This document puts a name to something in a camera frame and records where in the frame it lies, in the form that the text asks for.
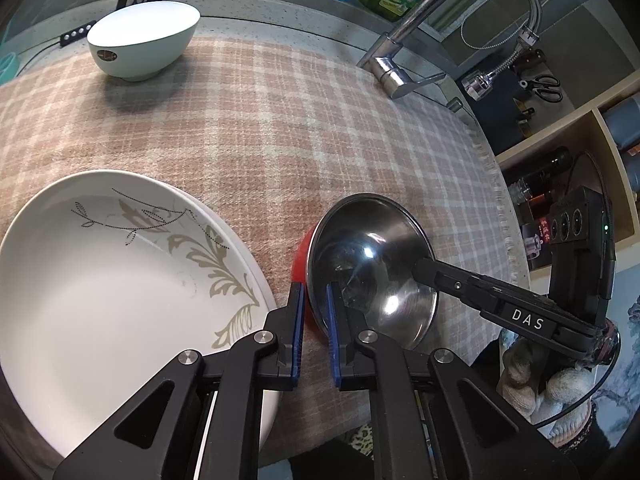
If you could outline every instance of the power strip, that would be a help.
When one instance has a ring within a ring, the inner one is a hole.
[[[74,28],[64,34],[60,34],[60,46],[67,46],[69,43],[73,43],[74,41],[82,40],[82,38],[86,38],[86,35],[89,33],[89,30],[95,25],[95,20],[89,23],[85,23],[78,28]]]

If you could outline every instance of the large white dish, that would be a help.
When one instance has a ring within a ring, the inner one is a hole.
[[[145,2],[108,14],[86,38],[101,70],[127,81],[142,81],[180,57],[199,19],[198,9],[188,4]]]
[[[248,249],[172,186],[88,171],[39,192],[0,245],[0,364],[67,456],[167,361],[259,330],[275,307]],[[276,413],[265,392],[260,444]]]

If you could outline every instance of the chrome faucet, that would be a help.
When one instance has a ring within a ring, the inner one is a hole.
[[[420,81],[413,81],[408,73],[393,61],[394,56],[402,49],[404,38],[411,34],[443,1],[421,0],[398,22],[394,30],[380,35],[376,43],[358,62],[359,67],[373,72],[382,83],[386,94],[392,99],[405,96],[420,86],[438,82],[446,77],[444,72],[440,72]],[[475,71],[467,76],[462,81],[467,94],[479,101],[491,91],[496,76],[506,70],[522,51],[536,43],[541,16],[540,1],[529,0],[529,19],[520,30],[513,53],[493,70]]]

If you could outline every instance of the plaid tablecloth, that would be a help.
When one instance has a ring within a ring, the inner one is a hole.
[[[247,244],[278,304],[300,238],[364,191],[405,206],[439,259],[527,283],[484,136],[416,94],[392,102],[371,74],[310,52],[200,38],[146,82],[109,78],[87,53],[0,88],[0,234],[42,187],[90,168],[144,173],[201,199]],[[422,348],[469,362],[497,332],[442,295]],[[367,396],[335,390],[327,361],[306,331],[300,386],[282,398],[265,462],[368,420]]]

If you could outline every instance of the white knitted glove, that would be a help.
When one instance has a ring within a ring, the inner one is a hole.
[[[595,380],[595,373],[586,368],[565,368],[546,383],[537,394],[538,384],[531,377],[532,365],[543,356],[544,349],[523,337],[504,352],[504,371],[498,382],[498,393],[518,410],[531,424],[554,416],[565,406],[586,394]],[[585,400],[572,412],[539,431],[556,447],[564,446],[580,433],[591,415],[591,401]]]

